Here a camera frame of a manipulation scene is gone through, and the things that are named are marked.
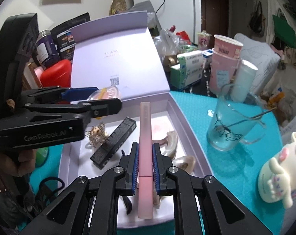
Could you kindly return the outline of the person's left hand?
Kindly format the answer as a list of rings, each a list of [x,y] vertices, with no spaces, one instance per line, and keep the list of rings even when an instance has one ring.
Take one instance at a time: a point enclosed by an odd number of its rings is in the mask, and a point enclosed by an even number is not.
[[[22,177],[30,174],[35,169],[37,149],[20,152],[17,162],[6,157],[5,165],[8,174],[15,177]]]

